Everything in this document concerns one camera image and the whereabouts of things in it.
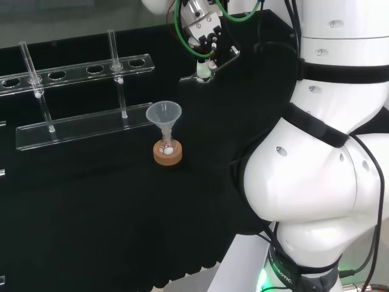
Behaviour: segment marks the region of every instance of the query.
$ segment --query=test tube rack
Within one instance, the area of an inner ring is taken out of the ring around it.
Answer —
[[[26,42],[20,42],[28,72],[0,77],[0,97],[33,92],[44,122],[16,128],[16,149],[28,150],[87,137],[151,125],[146,110],[152,103],[126,106],[123,76],[146,74],[155,69],[150,55],[119,58],[115,32],[108,30],[111,59],[90,63],[35,70]],[[53,120],[44,97],[46,88],[113,78],[120,108]]]

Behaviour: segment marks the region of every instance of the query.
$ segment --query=green light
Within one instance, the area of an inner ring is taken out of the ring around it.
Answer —
[[[261,292],[263,289],[272,286],[269,277],[267,276],[264,269],[262,269],[260,276],[258,277],[258,282],[256,283],[256,292]]]

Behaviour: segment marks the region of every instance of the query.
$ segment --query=black strap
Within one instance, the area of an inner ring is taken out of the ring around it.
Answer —
[[[289,102],[282,117],[301,131],[332,147],[341,148],[348,139],[347,134],[326,125],[291,102]]]
[[[333,66],[298,61],[298,80],[321,82],[372,84],[389,81],[389,65],[385,66]]]
[[[298,266],[298,274],[318,274],[325,273],[330,271],[321,277],[316,278],[307,278],[300,277],[296,279],[289,269],[286,268],[286,265],[277,257],[277,252],[271,246],[269,248],[269,261],[270,265],[276,276],[287,288],[293,290],[294,292],[329,292],[332,287],[335,285],[338,279],[338,263],[340,258],[333,263],[332,265],[326,266],[324,268],[308,268],[303,266]]]

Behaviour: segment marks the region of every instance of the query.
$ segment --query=table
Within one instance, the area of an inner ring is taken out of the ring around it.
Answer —
[[[149,53],[156,71],[126,79],[127,105],[172,100],[182,164],[153,161],[157,127],[20,152],[15,127],[42,121],[31,94],[0,100],[0,274],[7,292],[149,291],[221,261],[235,234],[258,218],[234,191],[227,164],[245,141],[281,116],[294,86],[293,55],[255,55],[256,21],[231,26],[242,56],[210,85],[179,83],[194,60],[167,26],[117,33],[120,56]],[[289,31],[264,13],[263,40]],[[30,46],[37,69],[109,58],[106,35]],[[0,50],[0,75],[24,71],[17,47]],[[53,119],[117,108],[113,80],[48,89]],[[383,110],[361,131],[384,131]]]

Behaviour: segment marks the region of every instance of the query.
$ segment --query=green cable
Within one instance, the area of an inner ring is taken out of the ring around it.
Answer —
[[[214,51],[212,50],[209,54],[207,55],[201,55],[199,53],[197,53],[196,51],[194,51],[188,44],[187,42],[184,40],[184,38],[182,37],[181,33],[180,33],[180,30],[178,28],[178,16],[179,16],[179,13],[178,13],[178,10],[179,10],[179,5],[180,5],[180,1],[181,0],[177,0],[176,1],[176,12],[175,12],[175,16],[174,16],[174,25],[176,26],[176,32],[177,32],[177,35],[179,37],[179,39],[181,40],[182,44],[184,45],[184,47],[189,51],[191,52],[193,55],[199,57],[199,58],[209,58],[212,56],[212,54],[214,53]]]
[[[216,4],[219,6],[219,8],[222,11],[225,18],[233,21],[234,23],[243,23],[244,21],[249,20],[251,17],[253,17],[254,13],[256,12],[256,10],[258,9],[258,7],[261,4],[261,0],[257,0],[253,11],[251,11],[249,15],[246,15],[245,17],[242,17],[242,18],[235,18],[235,17],[232,17],[231,15],[229,15],[227,13],[227,11],[224,9],[223,5],[220,3],[220,0],[216,0]]]

